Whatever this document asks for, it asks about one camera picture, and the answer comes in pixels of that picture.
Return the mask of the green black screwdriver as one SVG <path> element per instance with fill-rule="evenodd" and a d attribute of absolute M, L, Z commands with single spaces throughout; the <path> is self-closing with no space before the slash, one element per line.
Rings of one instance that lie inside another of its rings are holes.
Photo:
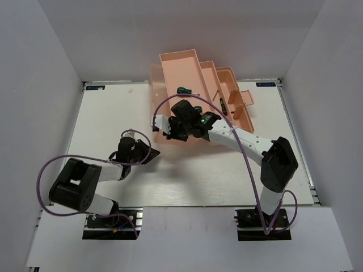
<path fill-rule="evenodd" d="M 201 107 L 201 106 L 195 106 L 195 107 L 194 107 L 194 109 L 195 109 L 196 111 L 198 111 L 199 113 L 201 113 L 201 112 L 202 112 L 202 107 Z"/>
<path fill-rule="evenodd" d="M 221 110 L 222 110 L 222 113 L 227 116 L 228 115 L 228 112 L 227 112 L 227 109 L 226 109 L 226 105 L 223 101 L 222 98 L 220 98 L 220 106 L 221 106 Z"/>

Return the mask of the stubby green screwdriver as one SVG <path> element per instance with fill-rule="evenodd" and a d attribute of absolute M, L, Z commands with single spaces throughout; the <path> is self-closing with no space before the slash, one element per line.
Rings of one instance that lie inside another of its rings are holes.
<path fill-rule="evenodd" d="M 190 95 L 197 95 L 197 96 L 199 96 L 199 95 L 200 95 L 199 93 L 192 92 L 192 90 L 187 89 L 187 88 L 184 88 L 184 87 L 178 87 L 178 88 L 177 88 L 177 93 L 178 93 L 178 94 L 190 94 Z"/>

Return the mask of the pink plastic tool box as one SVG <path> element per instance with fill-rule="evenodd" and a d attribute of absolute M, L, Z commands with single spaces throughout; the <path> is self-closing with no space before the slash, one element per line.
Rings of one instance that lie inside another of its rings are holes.
<path fill-rule="evenodd" d="M 179 87 L 184 87 L 199 95 L 188 101 L 200 106 L 203 112 L 214 112 L 212 106 L 203 99 L 226 112 L 233 126 L 249 133 L 255 131 L 247 107 L 254 104 L 250 91 L 241 91 L 230 67 L 215 67 L 213 61 L 200 62 L 194 49 L 160 55 L 160 64 L 150 68 L 149 90 L 151 113 L 172 116 L 171 107 L 180 99 L 174 97 Z"/>

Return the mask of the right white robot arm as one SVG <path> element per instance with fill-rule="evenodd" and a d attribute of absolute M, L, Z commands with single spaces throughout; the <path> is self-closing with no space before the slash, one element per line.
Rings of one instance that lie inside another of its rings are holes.
<path fill-rule="evenodd" d="M 205 112 L 199 113 L 188 100 L 176 103 L 169 118 L 168 139 L 186 141 L 191 135 L 208 142 L 240 151 L 238 142 L 248 158 L 261 167 L 260 181 L 263 190 L 260 195 L 260 209 L 257 221 L 269 226 L 277 218 L 276 209 L 288 182 L 298 168 L 298 162 L 290 142 L 283 137 L 277 140 L 261 138 L 240 128 L 231 128 L 221 116 Z"/>

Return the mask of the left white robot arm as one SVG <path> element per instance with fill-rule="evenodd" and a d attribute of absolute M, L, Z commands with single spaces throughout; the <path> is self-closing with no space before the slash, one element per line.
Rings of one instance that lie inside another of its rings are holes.
<path fill-rule="evenodd" d="M 133 165 L 147 164 L 159 154 L 140 139 L 122 137 L 118 150 L 103 165 L 70 158 L 52 185 L 49 199 L 81 213 L 99 214 L 102 222 L 114 226 L 120 219 L 119 206 L 95 193 L 98 183 L 123 180 Z"/>

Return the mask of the left blue label sticker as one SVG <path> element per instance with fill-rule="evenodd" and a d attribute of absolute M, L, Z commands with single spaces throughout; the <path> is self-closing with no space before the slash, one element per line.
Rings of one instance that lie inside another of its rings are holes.
<path fill-rule="evenodd" d="M 86 86 L 86 90 L 104 90 L 105 86 Z"/>

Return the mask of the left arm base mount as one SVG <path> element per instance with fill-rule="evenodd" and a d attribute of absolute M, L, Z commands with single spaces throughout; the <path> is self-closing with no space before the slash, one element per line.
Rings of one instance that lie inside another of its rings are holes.
<path fill-rule="evenodd" d="M 136 240 L 131 220 L 139 235 L 142 228 L 143 208 L 120 209 L 119 213 L 129 219 L 114 216 L 112 218 L 99 218 L 95 215 L 86 216 L 83 229 L 83 240 Z"/>

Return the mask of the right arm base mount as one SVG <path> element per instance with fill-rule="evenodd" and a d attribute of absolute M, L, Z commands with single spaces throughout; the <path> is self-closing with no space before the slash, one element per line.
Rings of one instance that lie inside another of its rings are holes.
<path fill-rule="evenodd" d="M 263 231 L 257 209 L 237 209 L 234 219 L 237 223 L 238 241 L 287 241 L 291 240 L 288 216 L 285 209 L 281 209 L 269 235 Z"/>

